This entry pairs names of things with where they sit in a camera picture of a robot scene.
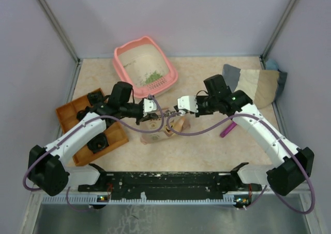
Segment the beige cat litter bag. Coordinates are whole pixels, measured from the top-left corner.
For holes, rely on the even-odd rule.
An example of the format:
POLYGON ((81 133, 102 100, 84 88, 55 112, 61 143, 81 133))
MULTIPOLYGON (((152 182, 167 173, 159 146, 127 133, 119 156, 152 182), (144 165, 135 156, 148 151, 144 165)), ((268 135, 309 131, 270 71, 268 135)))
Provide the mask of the beige cat litter bag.
MULTIPOLYGON (((140 124, 140 130, 145 130, 145 131, 152 131, 156 130, 160 125, 161 121, 159 120, 149 120, 146 122, 143 122, 140 124)), ((177 132, 184 132, 185 130, 188 130, 190 128, 190 121, 187 117, 185 116, 174 116, 169 120, 170 126, 177 132)), ((172 138, 176 136, 175 133, 173 133, 167 126, 166 121, 164 120, 164 124, 162 125, 162 129, 159 130, 158 132, 155 133, 142 133, 140 141, 143 144, 150 144, 150 143, 155 143, 158 141, 163 141, 169 138, 172 138)))

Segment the purple plastic scoop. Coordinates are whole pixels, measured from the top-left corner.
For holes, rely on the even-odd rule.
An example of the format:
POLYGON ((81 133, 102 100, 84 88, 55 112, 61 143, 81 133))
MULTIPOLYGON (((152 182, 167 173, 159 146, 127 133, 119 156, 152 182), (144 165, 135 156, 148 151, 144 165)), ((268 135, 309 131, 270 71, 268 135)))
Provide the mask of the purple plastic scoop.
POLYGON ((230 133, 230 131, 232 131, 235 127, 237 126, 237 124, 235 122, 232 122, 228 127, 226 127, 221 133, 220 133, 220 137, 224 138, 227 134, 230 133))

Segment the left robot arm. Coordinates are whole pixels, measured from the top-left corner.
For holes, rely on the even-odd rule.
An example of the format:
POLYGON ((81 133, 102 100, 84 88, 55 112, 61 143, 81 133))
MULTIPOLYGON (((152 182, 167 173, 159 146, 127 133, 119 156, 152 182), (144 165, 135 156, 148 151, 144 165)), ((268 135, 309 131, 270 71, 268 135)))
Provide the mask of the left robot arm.
POLYGON ((23 186, 31 192, 43 190, 56 196, 66 188, 90 185, 97 191, 106 188, 108 179, 92 166, 67 167, 68 161, 98 134, 115 122, 133 118, 139 125, 162 109, 154 96, 148 95, 138 104, 130 102, 133 86, 118 82, 110 95, 93 104, 85 117, 67 133, 44 147, 34 146, 29 152, 28 169, 23 186))

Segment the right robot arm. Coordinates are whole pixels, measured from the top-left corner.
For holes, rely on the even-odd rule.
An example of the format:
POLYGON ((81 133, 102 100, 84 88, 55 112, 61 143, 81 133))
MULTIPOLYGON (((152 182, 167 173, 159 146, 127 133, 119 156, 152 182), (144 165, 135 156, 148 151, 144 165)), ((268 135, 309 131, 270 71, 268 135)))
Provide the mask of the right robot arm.
POLYGON ((272 164, 243 165, 231 177, 236 190, 250 183, 268 185, 275 193, 286 196, 304 181, 309 181, 314 153, 301 149, 274 128, 257 109, 252 99, 242 90, 232 92, 222 75, 204 80, 207 94, 192 96, 190 110, 195 116, 215 112, 229 116, 233 122, 250 134, 263 149, 272 164))

